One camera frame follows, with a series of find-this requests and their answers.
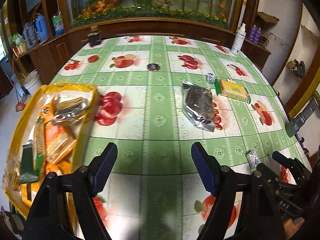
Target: spray bottle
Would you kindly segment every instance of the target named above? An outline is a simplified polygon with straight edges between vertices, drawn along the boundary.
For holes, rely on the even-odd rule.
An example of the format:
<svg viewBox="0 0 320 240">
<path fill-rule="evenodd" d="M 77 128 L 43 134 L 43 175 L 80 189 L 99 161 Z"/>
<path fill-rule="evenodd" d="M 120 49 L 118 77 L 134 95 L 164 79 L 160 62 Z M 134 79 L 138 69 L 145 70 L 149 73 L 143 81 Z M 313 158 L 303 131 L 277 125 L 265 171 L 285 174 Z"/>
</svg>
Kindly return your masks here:
<svg viewBox="0 0 320 240">
<path fill-rule="evenodd" d="M 243 23 L 240 29 L 236 32 L 235 41 L 233 42 L 231 52 L 235 55 L 239 54 L 239 51 L 242 48 L 245 38 L 245 24 Z"/>
</svg>

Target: dark green packet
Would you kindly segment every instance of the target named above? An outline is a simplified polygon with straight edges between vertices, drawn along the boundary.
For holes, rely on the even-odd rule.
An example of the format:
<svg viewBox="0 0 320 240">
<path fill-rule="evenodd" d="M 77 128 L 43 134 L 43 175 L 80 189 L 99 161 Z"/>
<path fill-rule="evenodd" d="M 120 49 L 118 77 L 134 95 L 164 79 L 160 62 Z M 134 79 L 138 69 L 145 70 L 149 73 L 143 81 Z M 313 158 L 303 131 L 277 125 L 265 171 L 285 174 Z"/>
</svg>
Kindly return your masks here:
<svg viewBox="0 0 320 240">
<path fill-rule="evenodd" d="M 34 183 L 39 181 L 37 173 L 33 170 L 32 144 L 22 146 L 22 159 L 20 166 L 20 183 Z"/>
</svg>

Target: round dark object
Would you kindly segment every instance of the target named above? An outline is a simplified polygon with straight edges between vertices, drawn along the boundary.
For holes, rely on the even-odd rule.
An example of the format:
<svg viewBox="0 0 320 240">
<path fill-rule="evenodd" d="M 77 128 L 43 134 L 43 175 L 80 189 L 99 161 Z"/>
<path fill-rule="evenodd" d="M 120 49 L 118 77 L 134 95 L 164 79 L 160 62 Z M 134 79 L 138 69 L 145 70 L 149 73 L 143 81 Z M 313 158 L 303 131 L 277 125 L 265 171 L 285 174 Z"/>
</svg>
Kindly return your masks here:
<svg viewBox="0 0 320 240">
<path fill-rule="evenodd" d="M 147 65 L 147 69 L 149 71 L 158 71 L 160 69 L 160 66 L 156 63 L 150 63 Z"/>
</svg>

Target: purple bottle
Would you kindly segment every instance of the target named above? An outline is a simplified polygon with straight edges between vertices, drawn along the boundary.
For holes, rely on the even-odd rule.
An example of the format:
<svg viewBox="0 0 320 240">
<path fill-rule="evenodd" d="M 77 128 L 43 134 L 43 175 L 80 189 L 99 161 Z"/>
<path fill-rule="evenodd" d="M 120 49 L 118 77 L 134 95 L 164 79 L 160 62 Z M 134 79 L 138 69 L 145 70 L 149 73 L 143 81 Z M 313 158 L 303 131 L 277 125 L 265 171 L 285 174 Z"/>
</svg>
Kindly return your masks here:
<svg viewBox="0 0 320 240">
<path fill-rule="evenodd" d="M 253 43 L 258 44 L 260 37 L 261 37 L 261 28 L 257 29 L 257 31 L 254 35 L 254 38 L 253 38 Z"/>
<path fill-rule="evenodd" d="M 253 41 L 254 35 L 256 34 L 256 31 L 257 31 L 257 27 L 255 25 L 253 25 L 251 28 L 250 34 L 248 36 L 249 41 Z"/>
</svg>

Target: bucket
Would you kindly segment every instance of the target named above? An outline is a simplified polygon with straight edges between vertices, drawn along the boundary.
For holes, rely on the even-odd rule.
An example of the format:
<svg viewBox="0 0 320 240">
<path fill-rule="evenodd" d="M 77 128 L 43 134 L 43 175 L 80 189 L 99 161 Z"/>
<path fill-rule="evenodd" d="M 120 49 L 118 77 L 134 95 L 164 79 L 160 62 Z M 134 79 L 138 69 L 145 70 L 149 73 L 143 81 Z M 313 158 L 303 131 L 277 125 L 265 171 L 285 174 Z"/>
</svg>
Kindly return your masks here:
<svg viewBox="0 0 320 240">
<path fill-rule="evenodd" d="M 24 81 L 24 87 L 31 95 L 34 95 L 42 85 L 43 83 L 36 70 L 32 71 Z"/>
</svg>

